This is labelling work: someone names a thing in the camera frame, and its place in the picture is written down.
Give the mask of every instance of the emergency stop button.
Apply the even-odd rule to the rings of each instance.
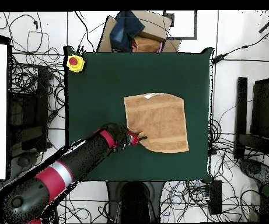
[[[72,57],[72,58],[69,59],[69,63],[70,63],[71,65],[76,65],[76,64],[78,63],[78,61],[77,61],[76,58]]]
[[[70,71],[79,72],[83,70],[85,61],[82,57],[77,55],[72,55],[68,57],[67,67]]]

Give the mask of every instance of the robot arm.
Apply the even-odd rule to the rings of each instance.
[[[138,144],[135,134],[117,124],[97,130],[34,178],[14,188],[3,201],[7,223],[29,223],[71,183],[85,177],[110,149]]]

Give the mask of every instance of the blue cloth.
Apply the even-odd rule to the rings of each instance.
[[[121,11],[116,21],[117,24],[110,33],[111,49],[131,52],[133,39],[143,31],[145,26],[132,11]]]

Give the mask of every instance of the table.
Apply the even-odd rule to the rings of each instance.
[[[86,52],[83,73],[68,72],[68,140],[73,143],[105,123],[126,123],[124,97],[143,93],[170,93],[184,99],[190,150],[157,153],[142,145],[113,154],[87,176],[87,180],[166,181],[207,179],[209,59],[201,54],[133,54]],[[64,47],[67,55],[75,54]]]

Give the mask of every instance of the towel label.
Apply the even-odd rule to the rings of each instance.
[[[150,93],[150,94],[146,95],[145,98],[150,99],[151,97],[153,97],[155,95],[163,95],[163,93]]]

